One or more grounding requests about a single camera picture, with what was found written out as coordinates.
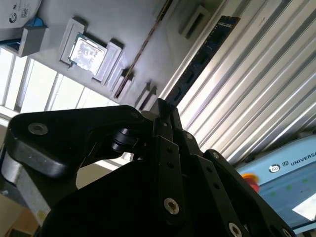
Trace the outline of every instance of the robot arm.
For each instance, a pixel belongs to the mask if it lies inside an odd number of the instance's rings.
[[[176,108],[152,120],[129,106],[21,114],[8,127],[0,188],[28,206],[41,236],[293,237],[215,150],[202,153]],[[80,167],[133,161],[78,190]]]

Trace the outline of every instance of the sticker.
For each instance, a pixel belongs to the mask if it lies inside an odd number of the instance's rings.
[[[27,18],[29,14],[29,9],[28,8],[23,8],[21,12],[21,18]]]
[[[312,195],[301,204],[293,208],[293,211],[304,216],[306,219],[313,221],[316,215],[316,194]]]
[[[284,167],[288,166],[288,164],[289,164],[288,161],[285,161],[285,162],[282,163],[282,165],[283,165]]]
[[[84,36],[78,36],[73,47],[70,60],[84,70],[96,75],[103,62],[107,49],[101,48],[96,43]]]
[[[12,13],[10,15],[9,22],[14,23],[16,21],[16,19],[17,19],[17,15],[15,13]]]

